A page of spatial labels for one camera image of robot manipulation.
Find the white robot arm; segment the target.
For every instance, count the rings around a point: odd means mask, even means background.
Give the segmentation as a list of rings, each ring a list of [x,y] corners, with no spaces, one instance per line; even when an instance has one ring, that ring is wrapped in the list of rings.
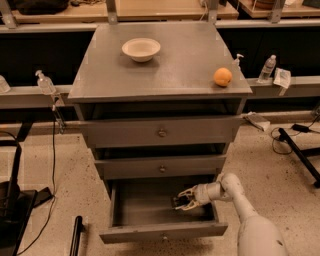
[[[198,184],[180,192],[172,198],[172,205],[175,210],[189,211],[217,200],[231,201],[239,217],[238,256],[289,256],[277,226],[258,214],[233,173],[224,174],[220,181]]]

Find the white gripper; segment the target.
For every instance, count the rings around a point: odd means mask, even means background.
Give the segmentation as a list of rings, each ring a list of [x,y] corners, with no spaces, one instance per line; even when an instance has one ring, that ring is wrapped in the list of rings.
[[[206,205],[211,202],[211,199],[208,194],[208,185],[207,184],[199,184],[197,186],[193,186],[188,188],[178,194],[179,198],[187,198],[191,201],[184,201],[185,205],[177,210],[189,211],[199,207],[200,205]]]

